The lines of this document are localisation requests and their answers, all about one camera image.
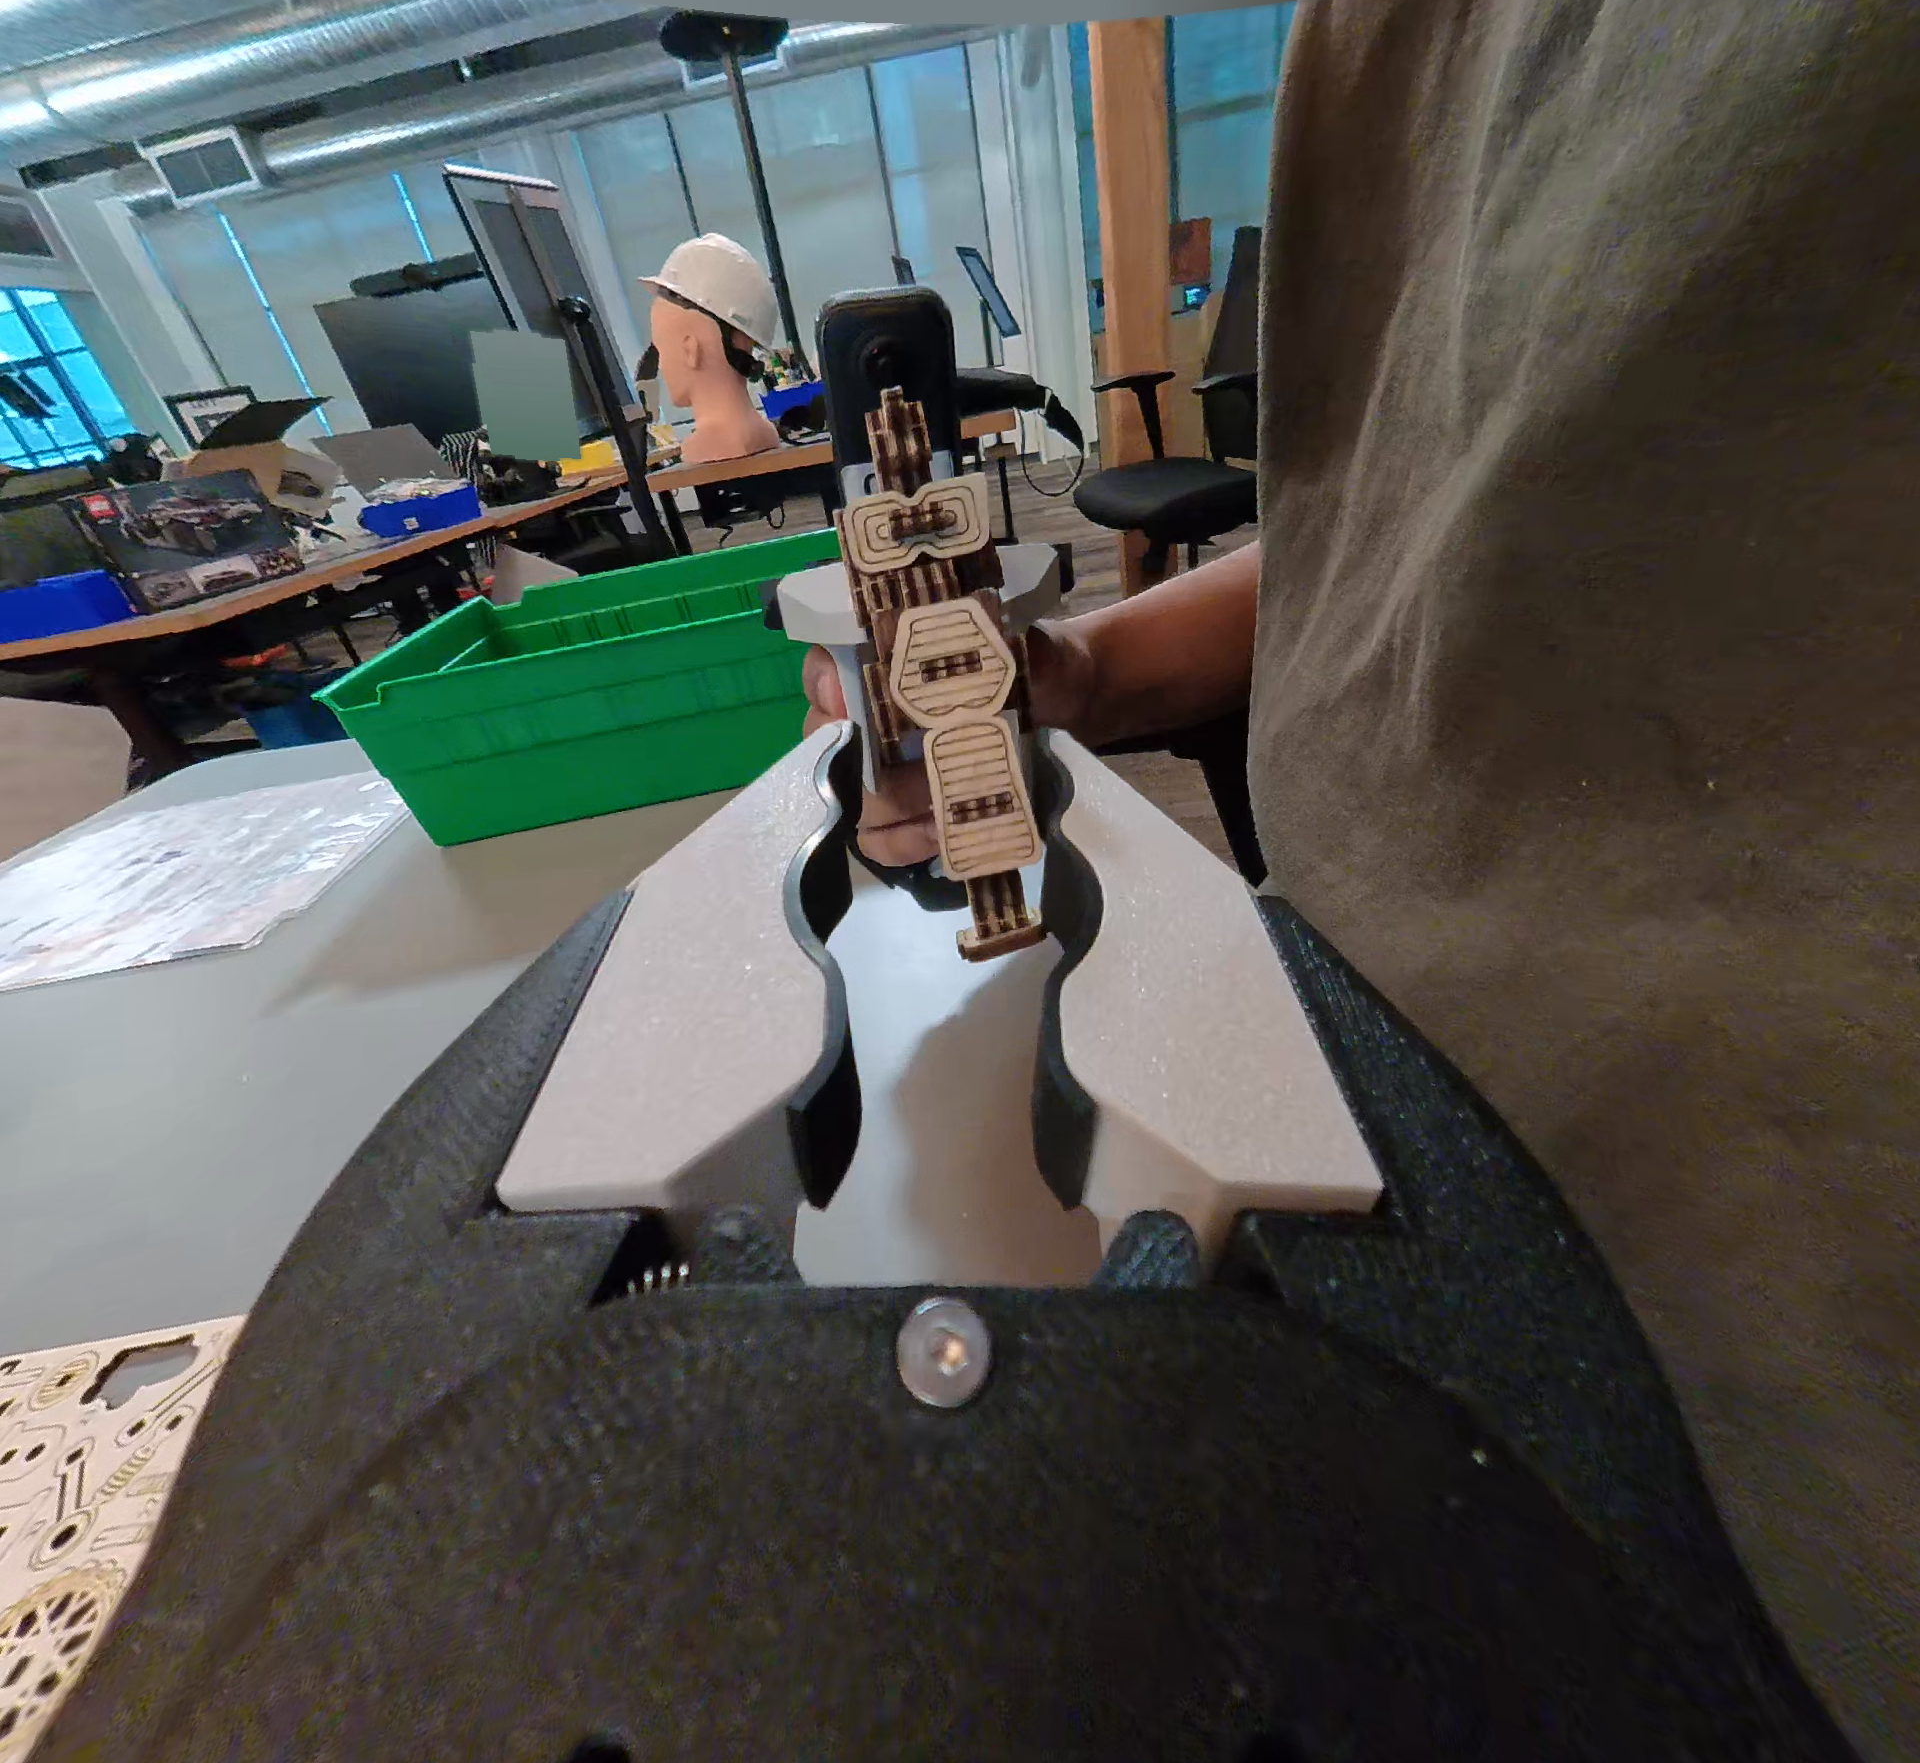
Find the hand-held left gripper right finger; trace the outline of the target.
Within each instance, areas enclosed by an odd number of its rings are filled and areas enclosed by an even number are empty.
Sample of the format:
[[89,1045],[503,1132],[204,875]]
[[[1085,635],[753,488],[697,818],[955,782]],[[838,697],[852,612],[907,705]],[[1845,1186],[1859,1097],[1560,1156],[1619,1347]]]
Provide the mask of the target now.
[[1043,989],[1031,1127],[1066,1208],[1366,1216],[1382,1174],[1255,894],[1092,751],[1036,746]]

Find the toy car set box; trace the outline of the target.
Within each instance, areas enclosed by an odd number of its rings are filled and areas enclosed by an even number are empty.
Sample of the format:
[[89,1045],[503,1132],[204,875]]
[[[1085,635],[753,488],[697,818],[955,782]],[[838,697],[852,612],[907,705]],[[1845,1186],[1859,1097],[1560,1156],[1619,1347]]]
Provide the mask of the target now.
[[293,525],[249,470],[95,487],[62,499],[60,511],[140,615],[304,571]]

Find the wooden motorcycle model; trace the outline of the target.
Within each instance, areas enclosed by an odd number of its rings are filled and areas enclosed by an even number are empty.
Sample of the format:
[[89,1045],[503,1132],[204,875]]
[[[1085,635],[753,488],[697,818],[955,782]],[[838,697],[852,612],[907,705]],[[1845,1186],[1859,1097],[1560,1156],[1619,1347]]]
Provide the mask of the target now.
[[1043,838],[1027,789],[1021,720],[1025,656],[1000,599],[1002,571],[976,477],[934,477],[925,405],[882,389],[865,414],[878,491],[838,512],[858,663],[860,728],[878,771],[911,738],[928,773],[940,863],[964,887],[964,960],[1039,945],[1022,870]]

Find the silver air duct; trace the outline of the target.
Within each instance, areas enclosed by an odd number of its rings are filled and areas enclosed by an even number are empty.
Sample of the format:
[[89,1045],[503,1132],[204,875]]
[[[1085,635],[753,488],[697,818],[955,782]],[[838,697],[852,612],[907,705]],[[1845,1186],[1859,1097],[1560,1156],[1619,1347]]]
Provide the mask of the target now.
[[612,27],[654,49],[664,19],[624,0],[2,0],[4,170],[552,37]]

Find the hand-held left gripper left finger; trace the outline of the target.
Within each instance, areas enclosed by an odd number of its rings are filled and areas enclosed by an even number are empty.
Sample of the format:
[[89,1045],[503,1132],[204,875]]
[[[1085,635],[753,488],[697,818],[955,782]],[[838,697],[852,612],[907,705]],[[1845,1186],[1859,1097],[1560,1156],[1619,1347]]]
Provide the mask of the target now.
[[833,1199],[860,1090],[828,939],[860,777],[856,730],[822,730],[638,875],[499,1174],[506,1208],[792,1222]]

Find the green plastic bin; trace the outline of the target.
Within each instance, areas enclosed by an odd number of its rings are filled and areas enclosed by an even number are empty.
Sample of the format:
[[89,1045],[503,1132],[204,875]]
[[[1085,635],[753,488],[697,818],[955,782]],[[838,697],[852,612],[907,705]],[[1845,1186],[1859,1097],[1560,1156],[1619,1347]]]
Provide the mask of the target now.
[[762,591],[838,561],[826,528],[470,599],[320,702],[438,847],[734,792],[808,713]]

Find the wooden puzzle parts sheet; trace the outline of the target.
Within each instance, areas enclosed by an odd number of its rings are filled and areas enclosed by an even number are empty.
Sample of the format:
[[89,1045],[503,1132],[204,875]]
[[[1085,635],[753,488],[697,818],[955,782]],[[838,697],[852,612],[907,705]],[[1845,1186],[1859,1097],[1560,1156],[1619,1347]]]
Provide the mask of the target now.
[[2,1359],[2,1758],[27,1759],[146,1559],[242,1316]]

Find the instruction sheet in clear sleeve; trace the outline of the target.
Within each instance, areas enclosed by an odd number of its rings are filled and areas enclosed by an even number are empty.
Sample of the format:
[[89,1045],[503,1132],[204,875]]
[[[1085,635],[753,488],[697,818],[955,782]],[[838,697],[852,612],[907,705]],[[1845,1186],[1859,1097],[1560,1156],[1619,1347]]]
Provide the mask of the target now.
[[9,863],[2,989],[250,949],[409,820],[372,774],[128,818]]

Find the black monitor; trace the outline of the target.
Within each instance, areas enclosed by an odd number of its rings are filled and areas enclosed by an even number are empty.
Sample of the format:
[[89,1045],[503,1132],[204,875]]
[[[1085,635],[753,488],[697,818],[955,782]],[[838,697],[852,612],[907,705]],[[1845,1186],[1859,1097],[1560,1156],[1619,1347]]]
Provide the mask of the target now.
[[534,293],[522,320],[493,286],[479,259],[408,263],[354,281],[352,294],[316,318],[374,429],[413,425],[432,444],[482,433],[470,338],[534,330],[563,343],[566,330]]

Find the mannequin head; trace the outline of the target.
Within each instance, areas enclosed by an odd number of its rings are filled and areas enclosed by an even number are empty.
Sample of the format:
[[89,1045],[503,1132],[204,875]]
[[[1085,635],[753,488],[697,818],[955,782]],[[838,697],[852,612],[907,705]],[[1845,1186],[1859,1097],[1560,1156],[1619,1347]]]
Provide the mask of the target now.
[[751,394],[760,375],[753,338],[664,290],[654,296],[652,336],[669,401],[692,414],[680,439],[686,465],[762,457],[780,444]]

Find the grey desk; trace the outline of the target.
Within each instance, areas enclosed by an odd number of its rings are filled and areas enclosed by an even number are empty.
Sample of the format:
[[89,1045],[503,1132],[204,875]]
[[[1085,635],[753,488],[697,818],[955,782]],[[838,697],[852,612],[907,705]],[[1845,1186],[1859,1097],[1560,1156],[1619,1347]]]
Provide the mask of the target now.
[[244,1313],[38,1759],[1200,1759],[1261,1720],[1197,1292],[811,1292],[699,1207],[494,1201],[614,936],[729,1000],[729,809],[441,853],[259,949],[4,995],[4,1353]]

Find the white air vent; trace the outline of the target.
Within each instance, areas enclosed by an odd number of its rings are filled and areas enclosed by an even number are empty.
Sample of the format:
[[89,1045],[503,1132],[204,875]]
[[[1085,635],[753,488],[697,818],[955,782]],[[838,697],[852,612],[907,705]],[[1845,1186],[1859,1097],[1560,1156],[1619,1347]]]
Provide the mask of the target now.
[[256,144],[235,126],[141,144],[137,153],[153,170],[163,199],[175,209],[256,191],[271,182]]

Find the person's olive clothing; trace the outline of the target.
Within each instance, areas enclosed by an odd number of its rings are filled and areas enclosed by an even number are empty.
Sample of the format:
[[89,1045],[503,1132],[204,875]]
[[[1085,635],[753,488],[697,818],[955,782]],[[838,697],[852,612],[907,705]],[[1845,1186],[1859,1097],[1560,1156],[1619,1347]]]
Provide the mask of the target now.
[[1916,1759],[1918,0],[1309,0],[1269,884],[1528,1140]]

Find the tilted black screen on arm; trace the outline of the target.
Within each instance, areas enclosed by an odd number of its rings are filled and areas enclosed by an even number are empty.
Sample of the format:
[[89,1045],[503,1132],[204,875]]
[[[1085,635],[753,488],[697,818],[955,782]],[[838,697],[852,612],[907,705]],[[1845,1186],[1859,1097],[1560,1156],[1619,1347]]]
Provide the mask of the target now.
[[566,302],[594,310],[594,293],[562,187],[461,163],[442,182],[513,328],[563,342]]

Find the blue plastic bin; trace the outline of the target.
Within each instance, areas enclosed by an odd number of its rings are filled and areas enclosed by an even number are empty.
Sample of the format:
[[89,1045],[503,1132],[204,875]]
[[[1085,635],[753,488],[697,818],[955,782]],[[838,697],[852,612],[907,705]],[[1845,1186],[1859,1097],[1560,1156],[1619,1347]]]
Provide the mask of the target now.
[[381,485],[360,509],[360,527],[381,543],[452,528],[482,515],[479,491],[447,477]]
[[107,570],[4,588],[0,607],[4,646],[125,623],[140,615],[125,586]]

